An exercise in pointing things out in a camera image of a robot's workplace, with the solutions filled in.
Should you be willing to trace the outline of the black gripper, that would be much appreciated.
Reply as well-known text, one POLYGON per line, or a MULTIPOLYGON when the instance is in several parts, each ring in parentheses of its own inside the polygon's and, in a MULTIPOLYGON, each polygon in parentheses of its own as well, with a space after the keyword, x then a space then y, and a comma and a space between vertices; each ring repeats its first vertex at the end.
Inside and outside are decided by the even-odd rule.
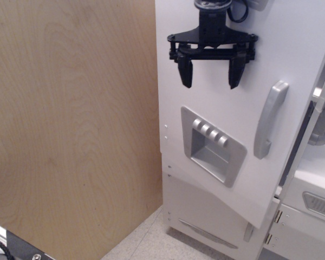
POLYGON ((258 36, 229 28, 226 15, 226 11, 200 11, 198 27, 168 36, 170 59, 177 60, 185 87, 192 87, 191 60, 229 60, 229 85, 234 89, 240 83, 246 63, 255 58, 258 36))

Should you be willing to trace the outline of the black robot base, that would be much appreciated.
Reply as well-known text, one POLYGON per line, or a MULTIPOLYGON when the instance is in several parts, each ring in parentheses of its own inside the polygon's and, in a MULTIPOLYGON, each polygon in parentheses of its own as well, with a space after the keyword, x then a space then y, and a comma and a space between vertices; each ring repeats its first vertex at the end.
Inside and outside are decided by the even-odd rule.
POLYGON ((0 226, 0 259, 54 259, 0 226))

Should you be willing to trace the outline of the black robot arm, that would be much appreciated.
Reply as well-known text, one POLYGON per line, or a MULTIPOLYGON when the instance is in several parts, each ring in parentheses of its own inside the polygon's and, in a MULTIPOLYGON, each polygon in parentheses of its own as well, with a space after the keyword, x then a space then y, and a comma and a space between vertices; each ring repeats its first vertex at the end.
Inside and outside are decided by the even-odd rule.
POLYGON ((178 64, 183 85, 192 87, 192 60, 228 60, 228 79, 231 89, 238 87, 245 65, 255 59, 255 43, 258 36, 233 30, 226 26, 229 18, 242 23, 249 14, 249 4, 243 1, 245 12, 234 19, 232 1, 194 1, 199 10, 199 25, 193 30, 171 34, 167 40, 171 44, 170 59, 178 64))

